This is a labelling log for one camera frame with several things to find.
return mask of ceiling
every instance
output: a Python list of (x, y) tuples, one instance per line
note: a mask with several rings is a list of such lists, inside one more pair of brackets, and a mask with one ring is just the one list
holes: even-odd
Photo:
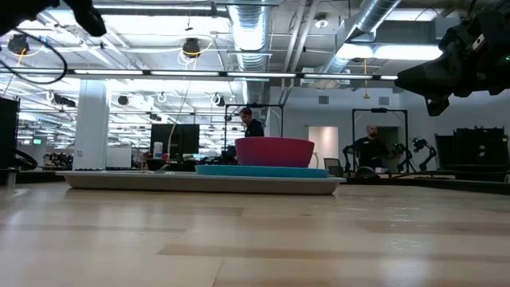
[[(96, 5), (128, 5), (130, 1), (94, 1)], [(179, 4), (172, 1), (137, 1), (135, 4), (164, 3)], [(488, 5), (489, 1), (480, 1), (477, 8)], [(298, 69), (314, 68), (324, 65), (335, 53), (338, 44), (335, 36), (341, 19), (349, 18), (358, 12), (359, 1), (322, 1), (316, 8), (317, 13), (326, 13), (328, 25), (322, 29), (312, 26), (301, 54)], [(269, 70), (280, 72), (290, 39), (290, 29), (295, 25), (293, 19), (298, 9), (298, 1), (285, 0), (271, 10), (269, 30), (270, 53)], [(464, 1), (434, 0), (404, 1), (386, 22), (399, 21), (421, 22), (425, 25), (433, 21), (440, 13), (451, 9), (449, 18), (458, 18), (468, 5)], [(104, 15), (108, 34), (102, 38), (89, 37), (77, 26), (69, 10), (48, 10), (37, 21), (23, 22), (19, 28), (35, 37), (47, 41), (65, 58), (71, 69), (195, 69), (195, 70), (237, 70), (237, 58), (232, 53), (234, 48), (232, 24), (228, 18), (189, 17), (189, 16), (144, 16), (144, 15)], [(423, 28), (413, 33), (414, 36), (428, 36)], [(0, 59), (8, 65), (26, 68), (61, 68), (58, 57), (39, 43), (28, 40), (28, 55), (19, 57), (11, 53), (6, 45), (15, 32), (0, 37), (2, 52)], [(192, 61), (182, 55), (182, 45), (186, 38), (196, 37), (203, 53)], [(347, 66), (351, 73), (378, 73), (395, 75), (399, 71), (423, 61), (391, 60), (369, 58), (366, 62), (352, 61)], [(150, 126), (153, 121), (147, 114), (132, 114), (136, 110), (151, 109), (158, 112), (177, 112), (182, 105), (184, 114), (177, 117), (162, 116), (163, 122), (183, 124), (203, 124), (203, 147), (216, 148), (222, 144), (222, 126), (224, 108), (218, 107), (215, 96), (223, 96), (226, 103), (243, 104), (242, 85), (240, 81), (177, 81), (119, 79), (108, 80), (112, 93), (112, 114), (110, 116), (110, 145), (130, 144), (146, 147), (150, 138)], [(364, 82), (352, 82), (341, 88), (363, 87)], [(0, 75), (2, 96), (21, 99), (20, 134), (26, 141), (30, 136), (49, 136), (50, 144), (57, 147), (73, 145), (74, 127), (76, 126), (76, 109), (57, 106), (52, 103), (53, 95), (64, 96), (79, 105), (80, 79), (65, 78), (51, 85), (34, 85), (12, 77)], [(296, 88), (289, 97), (288, 104), (295, 108), (305, 108), (308, 104), (306, 90)], [(280, 95), (280, 90), (272, 88), (272, 94)], [(130, 104), (121, 105), (120, 96), (130, 98)], [(278, 96), (271, 96), (275, 104)], [(189, 116), (195, 112), (200, 116)], [(242, 136), (240, 120), (235, 116), (229, 129), (228, 140)]]

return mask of cable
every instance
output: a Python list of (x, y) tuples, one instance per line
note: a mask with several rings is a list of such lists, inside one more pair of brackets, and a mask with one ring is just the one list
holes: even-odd
[[(22, 58), (25, 55), (25, 51), (26, 51), (26, 49), (23, 49), (22, 53), (19, 55), (19, 59), (18, 59), (18, 63), (16, 64), (16, 68), (19, 67), (19, 64), (22, 62)], [(9, 83), (7, 83), (6, 89), (3, 91), (2, 97), (6, 96), (7, 90), (9, 89), (10, 83), (13, 81), (13, 78), (14, 78), (14, 74), (12, 76), (10, 76)]]
[[(197, 61), (198, 61), (198, 58), (195, 59), (194, 61), (194, 64), (193, 64), (193, 70), (196, 68), (197, 66)], [(190, 91), (190, 86), (191, 86), (191, 81), (188, 82), (188, 87), (186, 88), (186, 93), (184, 94), (184, 98), (182, 99), (182, 103), (181, 103), (181, 107), (179, 108), (179, 111), (177, 113), (177, 116), (175, 117), (175, 121), (174, 121), (174, 125), (172, 126), (172, 130), (170, 131), (170, 136), (168, 137), (168, 145), (167, 145), (167, 163), (170, 162), (170, 147), (171, 147), (171, 140), (172, 140), (172, 136), (174, 135), (174, 130), (175, 130), (175, 126), (177, 126), (177, 122), (179, 121), (179, 117), (181, 116), (181, 113), (182, 113), (182, 108), (184, 108), (184, 104), (186, 103), (186, 98), (188, 96), (188, 92)], [(159, 169), (159, 171), (164, 171), (164, 168), (166, 168), (167, 166), (163, 166)]]
[(39, 48), (39, 50), (36, 52), (36, 53), (33, 53), (33, 54), (26, 54), (26, 55), (23, 55), (23, 57), (33, 57), (37, 54), (39, 54), (39, 52), (41, 52), (43, 49), (45, 48), (44, 45), (41, 46), (41, 48)]
[(67, 71), (68, 71), (68, 65), (67, 65), (67, 61), (64, 59), (64, 57), (62, 56), (62, 54), (60, 54), (55, 48), (53, 48), (51, 45), (47, 44), (47, 43), (44, 43), (41, 39), (35, 37), (35, 36), (32, 36), (30, 35), (29, 33), (25, 32), (25, 31), (21, 31), (20, 29), (18, 28), (14, 28), (15, 31), (18, 31), (19, 33), (22, 33), (24, 34), (25, 36), (27, 37), (30, 37), (32, 39), (34, 39), (35, 41), (38, 41), (39, 43), (43, 44), (43, 45), (47, 45), (48, 48), (50, 50), (52, 50), (56, 55), (57, 57), (59, 57), (62, 61), (62, 64), (64, 65), (64, 68), (62, 70), (62, 74), (57, 77), (56, 79), (54, 80), (51, 80), (51, 81), (47, 81), (47, 82), (38, 82), (38, 81), (33, 81), (33, 80), (30, 80), (24, 76), (22, 76), (20, 73), (14, 71), (14, 69), (12, 69), (11, 67), (8, 66), (8, 64), (6, 64), (4, 61), (0, 60), (0, 64), (2, 64), (4, 67), (6, 67), (6, 69), (9, 70), (9, 72), (11, 72), (13, 75), (15, 75), (16, 77), (19, 77), (20, 79), (24, 80), (24, 81), (27, 81), (31, 84), (36, 84), (36, 85), (50, 85), (50, 84), (53, 84), (53, 83), (57, 83), (58, 81), (62, 80), (65, 75), (67, 74)]
[(468, 8), (468, 18), (471, 18), (471, 15), (473, 14), (473, 9), (475, 8), (475, 4), (477, 4), (477, 0), (471, 0), (471, 4), (469, 4)]
[(437, 10), (435, 10), (434, 8), (432, 7), (427, 7), (425, 8), (420, 14), (418, 14), (418, 16), (416, 16), (416, 18), (414, 19), (415, 21), (418, 20), (418, 18), (420, 18), (420, 16), (422, 16), (427, 10), (432, 10), (434, 12), (436, 12), (436, 15), (439, 16), (439, 12)]

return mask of fluorescent light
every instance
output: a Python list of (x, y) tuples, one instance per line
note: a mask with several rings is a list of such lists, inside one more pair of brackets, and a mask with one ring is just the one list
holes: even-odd
[(19, 120), (28, 120), (28, 121), (36, 121), (36, 117), (32, 116), (26, 112), (20, 112), (18, 113), (18, 119)]
[(210, 10), (208, 6), (187, 6), (186, 4), (182, 4), (182, 6), (172, 6), (172, 5), (105, 5), (105, 4), (95, 4), (95, 8), (97, 9), (126, 9), (126, 10)]
[(319, 29), (323, 29), (325, 27), (328, 27), (329, 22), (327, 20), (319, 20), (316, 22), (316, 27)]
[(385, 81), (395, 81), (397, 79), (398, 79), (397, 76), (381, 76), (381, 80), (385, 80)]
[(228, 77), (275, 77), (275, 78), (293, 78), (295, 73), (250, 73), (250, 72), (229, 72)]
[(62, 69), (13, 69), (17, 73), (35, 73), (35, 74), (61, 74)]
[(381, 45), (374, 51), (374, 57), (389, 60), (437, 59), (442, 51), (436, 45)]
[(89, 75), (143, 75), (139, 70), (74, 70), (77, 74)]
[(154, 76), (197, 76), (197, 77), (217, 77), (218, 72), (201, 72), (201, 71), (151, 71)]
[(304, 74), (307, 79), (328, 79), (328, 80), (372, 80), (372, 75), (351, 75), (351, 74)]
[(369, 45), (343, 44), (338, 52), (336, 52), (336, 57), (346, 59), (369, 59), (373, 56), (372, 47)]
[(57, 129), (57, 130), (55, 130), (55, 132), (58, 132), (58, 133), (60, 133), (60, 134), (62, 134), (62, 135), (66, 135), (66, 136), (72, 136), (72, 135), (74, 135), (72, 132), (64, 132), (64, 131), (61, 131), (61, 130), (58, 130), (58, 129)]

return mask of person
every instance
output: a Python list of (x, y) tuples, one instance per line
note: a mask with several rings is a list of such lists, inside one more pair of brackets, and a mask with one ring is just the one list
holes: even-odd
[(377, 138), (378, 129), (371, 125), (367, 127), (367, 136), (355, 141), (356, 151), (359, 153), (360, 167), (383, 167), (383, 158), (392, 159), (388, 149)]
[(264, 136), (262, 123), (253, 118), (253, 113), (250, 108), (243, 108), (239, 115), (241, 116), (243, 124), (246, 125), (245, 137)]

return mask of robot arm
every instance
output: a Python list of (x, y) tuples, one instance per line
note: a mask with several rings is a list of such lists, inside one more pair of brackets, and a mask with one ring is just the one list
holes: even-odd
[(416, 172), (416, 169), (414, 169), (414, 166), (411, 164), (411, 159), (413, 158), (413, 154), (411, 153), (410, 150), (408, 150), (406, 148), (405, 145), (401, 144), (401, 143), (395, 143), (394, 144), (394, 153), (395, 154), (398, 154), (398, 155), (405, 155), (406, 158), (397, 165), (397, 170), (399, 173), (402, 173), (404, 171), (404, 166), (406, 166), (407, 164), (409, 164), (411, 166), (411, 169)]
[(349, 172), (351, 172), (351, 163), (349, 162), (349, 154), (353, 153), (352, 145), (348, 145), (348, 146), (344, 147), (343, 150), (342, 150), (342, 153), (343, 153), (343, 157), (345, 158), (345, 168), (344, 168), (344, 171), (346, 173), (349, 173)]
[(474, 91), (497, 95), (510, 87), (510, 9), (508, 1), (493, 10), (449, 28), (439, 42), (436, 60), (398, 74), (395, 85), (425, 97), (430, 116), (439, 116), (451, 94), (467, 97)]
[(432, 160), (437, 155), (436, 149), (433, 146), (431, 146), (429, 143), (427, 143), (427, 141), (425, 139), (415, 138), (413, 140), (413, 145), (414, 145), (414, 152), (419, 152), (424, 147), (429, 149), (429, 156), (427, 156), (427, 158), (422, 163), (420, 163), (418, 165), (420, 167), (420, 171), (426, 171), (427, 164), (429, 163), (429, 161)]

